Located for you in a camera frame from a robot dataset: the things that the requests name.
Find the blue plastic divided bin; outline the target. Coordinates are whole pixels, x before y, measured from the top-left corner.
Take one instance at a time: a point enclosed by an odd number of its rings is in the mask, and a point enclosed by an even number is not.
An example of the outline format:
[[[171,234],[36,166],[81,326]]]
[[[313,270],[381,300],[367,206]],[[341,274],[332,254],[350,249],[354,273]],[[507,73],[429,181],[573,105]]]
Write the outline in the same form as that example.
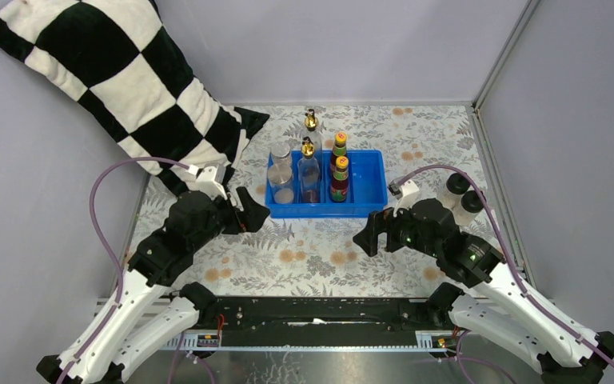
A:
[[[331,152],[322,152],[319,202],[304,202],[300,196],[300,183],[293,180],[296,197],[293,202],[274,201],[271,186],[266,184],[265,205],[272,218],[367,218],[369,213],[382,210],[388,203],[387,183],[382,153],[379,150],[349,150],[349,190],[343,202],[334,202],[329,196]]]

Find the clear gold-cap bottle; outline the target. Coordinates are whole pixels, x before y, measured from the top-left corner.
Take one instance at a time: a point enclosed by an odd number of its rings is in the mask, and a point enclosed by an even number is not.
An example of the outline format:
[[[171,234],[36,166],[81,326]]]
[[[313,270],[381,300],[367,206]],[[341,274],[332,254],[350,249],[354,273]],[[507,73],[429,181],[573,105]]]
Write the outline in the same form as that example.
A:
[[[315,146],[309,137],[303,140],[301,154],[302,158],[297,164],[301,201],[305,203],[319,203],[321,200],[321,170],[316,159]]]
[[[315,115],[314,109],[308,109],[305,112],[304,119],[304,129],[301,134],[303,140],[305,141],[307,138],[314,145],[314,157],[319,162],[322,160],[322,133],[321,133],[321,125],[317,116]]]

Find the yellow-cap sauce bottle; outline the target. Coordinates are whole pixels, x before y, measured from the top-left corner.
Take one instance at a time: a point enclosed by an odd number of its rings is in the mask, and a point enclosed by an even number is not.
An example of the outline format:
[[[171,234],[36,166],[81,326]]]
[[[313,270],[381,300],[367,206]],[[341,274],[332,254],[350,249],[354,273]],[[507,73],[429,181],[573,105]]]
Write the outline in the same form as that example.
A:
[[[330,172],[334,172],[337,167],[337,159],[339,157],[347,158],[347,134],[343,131],[335,134],[333,148],[330,156]]]
[[[334,202],[344,202],[349,192],[349,160],[338,156],[333,164],[329,195]]]

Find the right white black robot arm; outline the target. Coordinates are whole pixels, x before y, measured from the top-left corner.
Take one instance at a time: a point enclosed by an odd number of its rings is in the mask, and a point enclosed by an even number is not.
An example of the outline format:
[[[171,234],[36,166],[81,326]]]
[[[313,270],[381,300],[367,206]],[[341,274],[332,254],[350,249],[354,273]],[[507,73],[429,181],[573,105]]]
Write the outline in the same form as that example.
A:
[[[614,358],[614,334],[582,326],[540,296],[497,248],[461,230],[436,199],[373,211],[353,242],[372,257],[380,234],[386,251],[409,248],[431,256],[449,278],[428,300],[426,317],[434,328],[475,331],[526,362],[545,383],[598,383],[604,376],[606,360]]]

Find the silver-lid glass shaker jar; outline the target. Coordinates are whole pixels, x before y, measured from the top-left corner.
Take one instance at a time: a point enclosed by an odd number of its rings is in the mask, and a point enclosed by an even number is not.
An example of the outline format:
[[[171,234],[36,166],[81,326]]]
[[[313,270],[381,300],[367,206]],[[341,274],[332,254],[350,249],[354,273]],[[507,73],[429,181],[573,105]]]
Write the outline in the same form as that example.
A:
[[[273,164],[268,168],[271,196],[276,204],[292,204],[295,200],[292,168],[286,164]]]

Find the black-cap squeeze bottle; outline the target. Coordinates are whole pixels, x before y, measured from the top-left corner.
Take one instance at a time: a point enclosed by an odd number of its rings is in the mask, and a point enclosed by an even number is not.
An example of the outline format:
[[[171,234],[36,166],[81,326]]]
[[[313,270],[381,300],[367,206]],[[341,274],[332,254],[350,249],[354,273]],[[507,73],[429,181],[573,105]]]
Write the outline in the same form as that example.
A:
[[[467,191],[453,207],[453,218],[458,226],[468,226],[484,209],[480,195],[475,190]]]
[[[460,203],[462,196],[470,187],[469,181],[463,175],[453,173],[438,190],[437,200],[444,208],[452,210]]]

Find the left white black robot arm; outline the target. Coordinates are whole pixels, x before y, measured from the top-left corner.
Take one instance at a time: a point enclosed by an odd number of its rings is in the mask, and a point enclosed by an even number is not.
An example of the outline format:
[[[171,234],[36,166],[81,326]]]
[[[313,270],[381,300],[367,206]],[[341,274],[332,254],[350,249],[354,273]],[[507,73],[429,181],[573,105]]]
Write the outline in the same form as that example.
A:
[[[183,286],[178,296],[143,326],[146,310],[193,264],[193,256],[220,234],[259,231],[270,215],[245,187],[241,205],[229,196],[203,191],[181,194],[163,225],[143,239],[122,272],[122,280],[81,336],[59,355],[43,357],[36,371],[48,383],[125,383],[151,355],[177,334],[213,324],[216,296],[201,283]]]

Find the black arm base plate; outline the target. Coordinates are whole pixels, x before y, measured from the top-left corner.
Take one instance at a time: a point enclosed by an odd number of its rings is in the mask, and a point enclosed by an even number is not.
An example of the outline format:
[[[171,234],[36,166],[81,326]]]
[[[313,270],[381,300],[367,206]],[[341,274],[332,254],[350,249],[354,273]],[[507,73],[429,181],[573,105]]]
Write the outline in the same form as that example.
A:
[[[448,305],[417,298],[220,296],[189,328],[219,348],[392,349],[417,347],[420,335],[451,342],[460,334]]]

